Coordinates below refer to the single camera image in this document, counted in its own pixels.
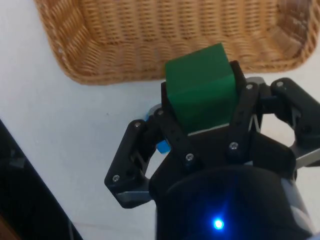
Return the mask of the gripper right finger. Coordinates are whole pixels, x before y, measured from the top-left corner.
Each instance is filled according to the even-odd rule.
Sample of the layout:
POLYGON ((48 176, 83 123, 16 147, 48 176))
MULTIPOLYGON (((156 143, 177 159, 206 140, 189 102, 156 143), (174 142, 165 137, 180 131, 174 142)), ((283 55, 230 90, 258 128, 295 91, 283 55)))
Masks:
POLYGON ((292 79, 283 77, 267 85, 262 78, 245 78, 238 61, 230 62, 238 93, 228 129, 227 155, 232 161, 248 157, 252 133, 264 114, 274 114, 294 131, 291 146, 296 160, 320 159, 320 104, 292 79))

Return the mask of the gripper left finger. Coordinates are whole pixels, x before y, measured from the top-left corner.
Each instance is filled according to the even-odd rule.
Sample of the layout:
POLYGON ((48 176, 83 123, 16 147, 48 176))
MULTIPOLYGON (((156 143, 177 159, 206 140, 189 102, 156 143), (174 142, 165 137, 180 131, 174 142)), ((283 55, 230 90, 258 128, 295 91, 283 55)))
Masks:
POLYGON ((132 209, 159 199, 174 183, 201 168, 201 158, 182 130, 161 85, 161 105, 147 120, 130 122, 116 151, 104 184, 122 208, 132 209), (156 146, 167 141, 172 160, 165 160, 164 179, 150 184, 146 171, 156 146))

